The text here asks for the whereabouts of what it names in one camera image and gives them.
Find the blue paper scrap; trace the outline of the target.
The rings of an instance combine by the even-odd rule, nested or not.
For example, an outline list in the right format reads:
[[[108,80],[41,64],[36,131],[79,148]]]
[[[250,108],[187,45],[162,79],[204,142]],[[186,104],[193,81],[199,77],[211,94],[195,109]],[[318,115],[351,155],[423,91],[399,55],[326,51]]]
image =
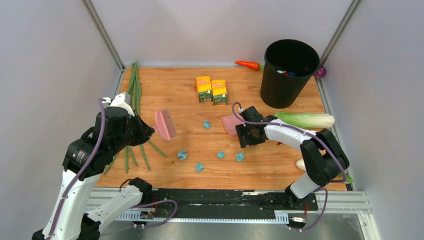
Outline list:
[[[204,167],[204,165],[203,165],[202,163],[197,163],[197,164],[195,165],[195,172],[196,172],[196,173],[199,173],[199,172],[201,172],[204,168],[205,168],[205,167]]]
[[[237,162],[240,163],[240,162],[242,162],[245,159],[245,155],[242,152],[237,153],[235,155],[235,159],[236,159]]]
[[[218,152],[218,153],[216,154],[216,156],[217,156],[219,159],[223,159],[223,158],[226,156],[226,154],[225,154],[223,151],[220,151],[220,152]]]
[[[188,157],[188,153],[186,152],[186,150],[181,150],[177,153],[176,155],[180,161],[184,161],[187,157]]]
[[[208,120],[204,120],[203,121],[203,127],[205,129],[210,129],[211,128],[211,123]]]

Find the orange carrot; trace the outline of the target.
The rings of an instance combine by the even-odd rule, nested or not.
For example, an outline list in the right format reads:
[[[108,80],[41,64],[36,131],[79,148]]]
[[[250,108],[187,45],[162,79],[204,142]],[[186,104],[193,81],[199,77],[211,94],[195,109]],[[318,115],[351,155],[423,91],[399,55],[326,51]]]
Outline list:
[[[254,71],[264,71],[264,66],[260,65],[258,62],[238,60],[234,63]]]

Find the purple round onion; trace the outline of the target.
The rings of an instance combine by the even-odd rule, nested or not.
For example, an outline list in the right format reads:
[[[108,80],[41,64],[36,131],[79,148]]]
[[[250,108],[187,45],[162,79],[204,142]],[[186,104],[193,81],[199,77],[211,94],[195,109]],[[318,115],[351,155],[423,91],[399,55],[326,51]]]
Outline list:
[[[327,74],[327,69],[324,67],[324,66],[320,66],[318,69],[317,69],[317,71],[315,72],[315,74],[314,74],[314,76],[316,77],[316,78],[323,78],[323,77],[325,77],[326,76],[326,74]]]

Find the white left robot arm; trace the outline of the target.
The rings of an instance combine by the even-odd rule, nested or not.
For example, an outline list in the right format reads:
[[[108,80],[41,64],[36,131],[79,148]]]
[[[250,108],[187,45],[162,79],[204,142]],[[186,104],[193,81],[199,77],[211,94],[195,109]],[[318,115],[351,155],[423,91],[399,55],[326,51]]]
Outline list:
[[[131,109],[130,100],[126,92],[99,100],[95,125],[66,150],[53,213],[47,225],[32,235],[34,240],[97,240],[123,212],[152,203],[152,185],[136,177],[106,203],[86,210],[96,183],[114,156],[125,147],[145,143],[154,133]]]

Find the yellow green carton box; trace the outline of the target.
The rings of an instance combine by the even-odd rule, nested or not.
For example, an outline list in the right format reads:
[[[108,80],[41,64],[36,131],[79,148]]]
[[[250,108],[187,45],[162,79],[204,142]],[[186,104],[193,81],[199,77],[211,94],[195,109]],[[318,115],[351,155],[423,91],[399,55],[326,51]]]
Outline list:
[[[196,78],[197,96],[200,103],[211,102],[213,92],[211,78],[209,76],[198,76]]]
[[[224,79],[212,80],[212,102],[214,106],[224,106],[228,104],[227,84]]]

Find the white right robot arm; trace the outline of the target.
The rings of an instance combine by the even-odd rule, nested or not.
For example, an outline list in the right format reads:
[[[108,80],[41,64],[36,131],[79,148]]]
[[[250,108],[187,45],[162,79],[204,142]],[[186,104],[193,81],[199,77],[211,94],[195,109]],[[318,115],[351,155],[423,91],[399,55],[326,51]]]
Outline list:
[[[276,141],[301,153],[305,173],[285,189],[289,208],[299,209],[305,197],[336,182],[339,175],[343,182],[346,180],[350,162],[330,130],[307,130],[273,115],[264,117],[254,106],[232,112],[242,122],[235,127],[241,148]]]

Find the pink hand brush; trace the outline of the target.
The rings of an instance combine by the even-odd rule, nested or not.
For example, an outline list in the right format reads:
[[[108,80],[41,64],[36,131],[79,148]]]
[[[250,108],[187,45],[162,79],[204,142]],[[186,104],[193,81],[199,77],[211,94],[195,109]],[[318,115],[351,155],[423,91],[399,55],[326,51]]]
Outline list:
[[[155,126],[153,129],[165,141],[170,141],[177,136],[177,129],[170,112],[167,109],[158,110],[154,116]]]

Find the black trash bin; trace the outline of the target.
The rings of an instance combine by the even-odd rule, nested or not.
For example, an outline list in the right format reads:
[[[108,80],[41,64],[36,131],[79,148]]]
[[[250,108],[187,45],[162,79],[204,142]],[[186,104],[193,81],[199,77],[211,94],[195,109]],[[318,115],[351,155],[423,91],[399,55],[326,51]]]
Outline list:
[[[320,57],[310,45],[281,39],[264,53],[260,97],[275,109],[291,106],[320,66]]]

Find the pink plastic dustpan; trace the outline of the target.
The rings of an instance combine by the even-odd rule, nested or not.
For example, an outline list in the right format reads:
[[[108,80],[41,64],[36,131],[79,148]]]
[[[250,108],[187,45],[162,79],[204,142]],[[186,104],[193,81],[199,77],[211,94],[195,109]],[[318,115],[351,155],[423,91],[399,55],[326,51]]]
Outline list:
[[[236,126],[242,125],[244,123],[233,114],[222,116],[221,120],[226,132],[232,137],[236,137],[238,135],[236,131]]]

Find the white radish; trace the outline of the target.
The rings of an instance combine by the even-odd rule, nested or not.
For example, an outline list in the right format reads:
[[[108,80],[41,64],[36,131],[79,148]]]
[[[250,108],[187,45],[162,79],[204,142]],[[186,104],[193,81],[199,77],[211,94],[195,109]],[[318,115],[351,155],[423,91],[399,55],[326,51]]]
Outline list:
[[[306,171],[306,165],[305,165],[305,162],[304,162],[304,159],[303,158],[297,160],[296,163],[295,163],[295,165],[300,170],[302,170],[304,172]]]

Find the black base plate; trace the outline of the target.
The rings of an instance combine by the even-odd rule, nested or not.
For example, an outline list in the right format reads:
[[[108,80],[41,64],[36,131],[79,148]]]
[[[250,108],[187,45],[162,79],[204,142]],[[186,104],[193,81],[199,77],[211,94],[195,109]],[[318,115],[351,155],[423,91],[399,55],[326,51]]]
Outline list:
[[[139,205],[153,204],[155,219],[196,220],[272,220],[277,211],[318,210],[314,194],[303,200],[288,197],[283,191],[158,188],[151,190]]]

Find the green white napa cabbage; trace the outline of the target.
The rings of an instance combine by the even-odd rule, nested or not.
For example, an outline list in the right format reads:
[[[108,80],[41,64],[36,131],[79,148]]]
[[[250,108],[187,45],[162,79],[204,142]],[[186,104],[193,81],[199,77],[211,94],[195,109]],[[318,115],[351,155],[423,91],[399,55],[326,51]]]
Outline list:
[[[283,122],[302,129],[329,129],[335,123],[335,118],[327,113],[291,113],[276,112],[275,117]]]

